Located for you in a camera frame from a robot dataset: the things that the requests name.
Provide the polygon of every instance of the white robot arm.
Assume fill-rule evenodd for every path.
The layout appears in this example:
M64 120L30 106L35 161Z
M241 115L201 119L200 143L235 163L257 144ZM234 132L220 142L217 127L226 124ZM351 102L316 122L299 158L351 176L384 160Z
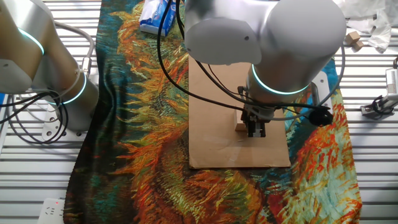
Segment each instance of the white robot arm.
M62 44L41 0L0 0L0 93L52 90L62 96L68 128L86 131L98 101L88 79L90 58L81 68ZM54 104L50 97L46 100Z
M251 63L246 101L258 104L296 99L343 45L345 34L345 17L332 0L188 0L185 8L188 53L211 65ZM264 123L275 108L245 103L244 109L248 136L265 137ZM313 124L324 125L332 115L323 110L313 117Z

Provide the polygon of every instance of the tissue box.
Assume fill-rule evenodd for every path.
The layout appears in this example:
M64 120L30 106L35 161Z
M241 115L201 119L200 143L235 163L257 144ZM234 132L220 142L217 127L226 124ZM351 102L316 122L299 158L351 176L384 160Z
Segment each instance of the tissue box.
M162 27L162 36L165 37L169 33L175 18L175 0L145 0L144 8L139 18L141 31L157 35L168 1L172 1L172 3Z

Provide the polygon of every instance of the white wall outlet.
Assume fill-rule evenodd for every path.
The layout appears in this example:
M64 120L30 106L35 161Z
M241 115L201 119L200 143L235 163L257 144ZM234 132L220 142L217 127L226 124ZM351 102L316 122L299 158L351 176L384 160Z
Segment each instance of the white wall outlet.
M63 224L64 204L61 199L45 199L37 224Z

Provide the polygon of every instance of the small wooden block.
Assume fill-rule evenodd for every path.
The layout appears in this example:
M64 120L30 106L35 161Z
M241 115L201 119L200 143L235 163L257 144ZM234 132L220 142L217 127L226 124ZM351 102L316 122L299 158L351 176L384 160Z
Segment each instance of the small wooden block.
M246 131L246 125L241 120L242 111L235 110L235 131Z
M353 48L354 48L356 51L359 51L359 50L362 49L363 46L364 46L363 42L362 42L362 41L358 41L357 43L355 43L355 44L353 45Z
M353 44L357 43L357 41L359 41L360 38L361 38L361 36L356 31L350 32L346 36L346 43L348 45L353 45Z

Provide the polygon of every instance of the sunflower print fabric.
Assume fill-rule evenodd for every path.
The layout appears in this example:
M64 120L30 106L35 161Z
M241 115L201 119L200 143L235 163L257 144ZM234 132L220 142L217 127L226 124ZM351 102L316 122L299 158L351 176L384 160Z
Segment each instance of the sunflower print fabric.
M143 4L102 0L100 99L70 178L64 222L358 223L362 203L339 90L332 125L285 122L292 167L189 168L188 97L164 76L156 36L139 30ZM188 88L188 54L176 24L162 38L162 57ZM334 61L323 71L335 85ZM297 101L309 99L310 92Z

